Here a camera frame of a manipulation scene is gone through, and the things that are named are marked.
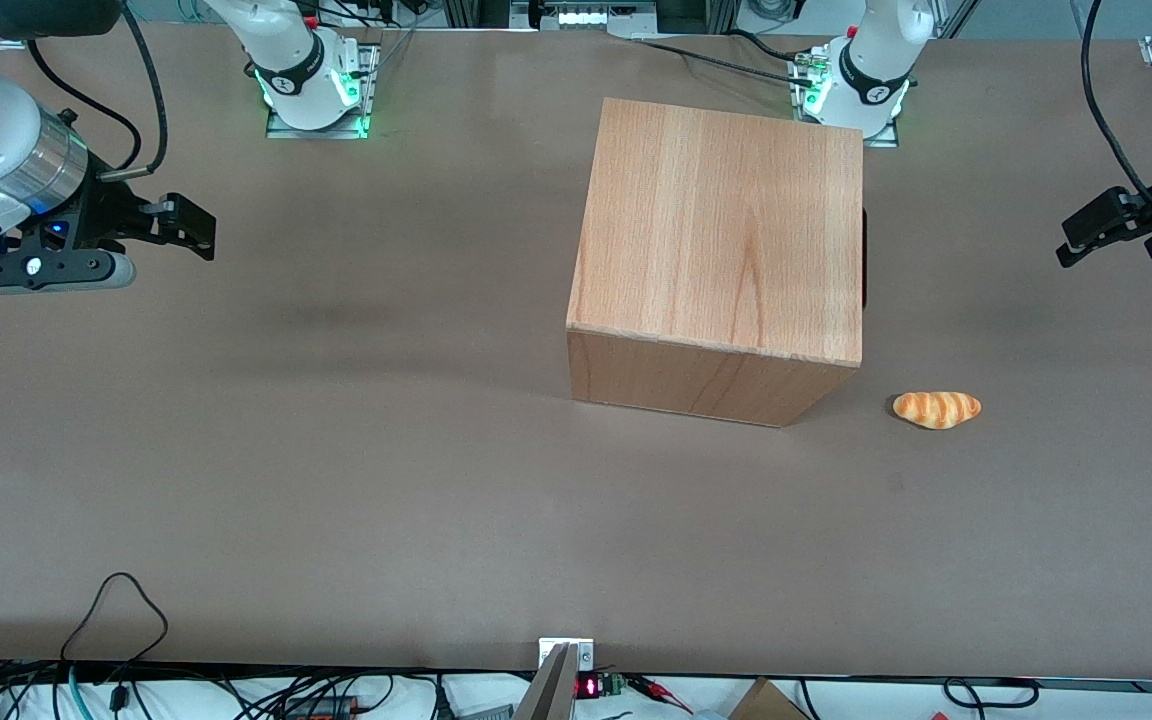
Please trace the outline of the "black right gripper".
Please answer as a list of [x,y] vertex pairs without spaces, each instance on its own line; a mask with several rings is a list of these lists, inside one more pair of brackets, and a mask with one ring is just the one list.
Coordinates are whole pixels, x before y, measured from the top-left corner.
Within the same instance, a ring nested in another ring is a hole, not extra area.
[[215,259],[217,218],[184,195],[166,194],[147,202],[126,181],[84,179],[68,200],[33,214],[0,238],[0,253],[18,250],[31,234],[47,249],[101,249],[124,252],[124,242],[154,241],[154,223],[166,243],[184,247],[210,263]]

